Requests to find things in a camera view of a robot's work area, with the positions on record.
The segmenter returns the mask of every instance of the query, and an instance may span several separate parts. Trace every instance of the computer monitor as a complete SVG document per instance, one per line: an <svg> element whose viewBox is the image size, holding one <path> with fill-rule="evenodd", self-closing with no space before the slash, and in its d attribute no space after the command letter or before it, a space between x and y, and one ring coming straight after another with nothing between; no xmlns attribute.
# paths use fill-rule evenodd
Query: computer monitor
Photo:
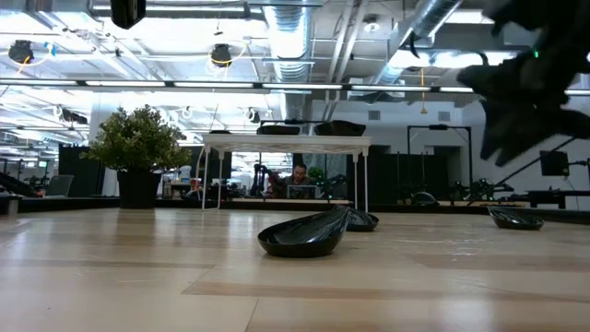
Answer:
<svg viewBox="0 0 590 332"><path fill-rule="evenodd" d="M541 151L541 173L543 176L569 176L568 154L561 151Z"/></svg>
<svg viewBox="0 0 590 332"><path fill-rule="evenodd" d="M315 199L317 189L315 185L288 185L287 198Z"/></svg>

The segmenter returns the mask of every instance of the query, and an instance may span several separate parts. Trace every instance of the potted plant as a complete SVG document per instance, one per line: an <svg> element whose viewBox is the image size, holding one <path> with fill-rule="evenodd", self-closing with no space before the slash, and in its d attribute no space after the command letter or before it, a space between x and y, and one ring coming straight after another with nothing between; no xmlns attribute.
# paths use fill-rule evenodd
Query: potted plant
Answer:
<svg viewBox="0 0 590 332"><path fill-rule="evenodd" d="M180 148L180 129L168 125L149 105L127 113L119 108L100 124L96 140L81 158L101 161L117 171L121 208L153 208L161 173L191 161L191 151Z"/></svg>

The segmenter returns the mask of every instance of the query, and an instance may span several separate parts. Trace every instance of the speaker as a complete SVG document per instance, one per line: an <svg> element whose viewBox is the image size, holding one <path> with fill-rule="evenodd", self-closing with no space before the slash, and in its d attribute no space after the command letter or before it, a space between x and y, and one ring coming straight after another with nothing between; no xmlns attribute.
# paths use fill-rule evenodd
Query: speaker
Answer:
<svg viewBox="0 0 590 332"><path fill-rule="evenodd" d="M112 23L129 30L146 16L146 0L111 0L111 11Z"/></svg>

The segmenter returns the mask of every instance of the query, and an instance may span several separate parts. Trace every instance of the wall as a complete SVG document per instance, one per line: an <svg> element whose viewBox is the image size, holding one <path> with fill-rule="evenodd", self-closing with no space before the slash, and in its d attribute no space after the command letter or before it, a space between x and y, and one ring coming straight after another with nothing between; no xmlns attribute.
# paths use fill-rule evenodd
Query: wall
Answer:
<svg viewBox="0 0 590 332"><path fill-rule="evenodd" d="M445 125L463 125L463 109L454 107L452 102L427 101L427 114L422 114L422 103L415 102L377 102L367 104L360 101L341 101L338 103L333 120L346 120L367 125L365 136L372 137L373 145L390 147L390 153L407 153L408 125L438 125L438 111L451 114L451 121ZM313 120L319 121L324 113L324 101L313 101ZM380 121L370 121L368 111L381 111ZM460 172L462 183L468 184L468 144L465 130L432 131L414 128L410 133L411 153L434 153L434 147L459 147L461 149Z"/></svg>
<svg viewBox="0 0 590 332"><path fill-rule="evenodd" d="M587 89L587 77L583 77L581 82L574 86L578 89ZM588 98L572 98L570 104L567 106L570 109L578 110L586 114L590 114L588 106ZM511 172L518 170L529 161L534 160L539 156L541 150L551 150L560 143L568 139L566 136L555 136L547 141L541 143L535 148L530 149L524 155L520 156L513 162L509 163L503 168L496 167L494 161L496 156L492 156L489 161L484 161L479 158L479 150L481 148L485 113L478 102L468 105L464 109L463 119L466 125L473 127L473 151L474 151L474 177L487 178L490 181L497 183ZM562 148L561 151L567 152L569 161L574 162L578 160L587 160L590 158L590 142L587 140L576 140L569 146ZM576 190L590 190L590 179L588 169L584 166L570 167L569 180ZM537 163L531 166L526 171L516 175L508 182L514 187L516 193L524 194L527 190L547 190L549 187L553 189L572 190L572 187L560 177L544 177L541 175L540 164ZM579 209L590 210L590 197L578 197ZM566 207L568 209L577 209L576 198L567 197ZM557 208L557 206L542 206L543 208Z"/></svg>

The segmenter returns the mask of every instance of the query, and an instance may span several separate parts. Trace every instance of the table leg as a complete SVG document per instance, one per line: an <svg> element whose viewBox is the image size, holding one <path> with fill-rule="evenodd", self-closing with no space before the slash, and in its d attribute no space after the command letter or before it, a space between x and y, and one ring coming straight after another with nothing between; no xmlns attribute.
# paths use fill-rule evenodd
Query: table leg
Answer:
<svg viewBox="0 0 590 332"><path fill-rule="evenodd" d="M209 149L208 147L203 147L205 149L205 174L203 175L203 202L201 205L202 209L205 209L205 202L207 201L207 171L209 170Z"/></svg>
<svg viewBox="0 0 590 332"><path fill-rule="evenodd" d="M218 187L218 209L221 208L221 171L223 170L223 156L224 152L219 152L219 187Z"/></svg>
<svg viewBox="0 0 590 332"><path fill-rule="evenodd" d="M369 213L369 181L367 180L367 157L369 157L369 149L366 148L362 151L362 156L365 159L365 212Z"/></svg>
<svg viewBox="0 0 590 332"><path fill-rule="evenodd" d="M353 154L352 162L354 162L354 208L359 209L359 176L357 175L357 164L359 163L359 155Z"/></svg>

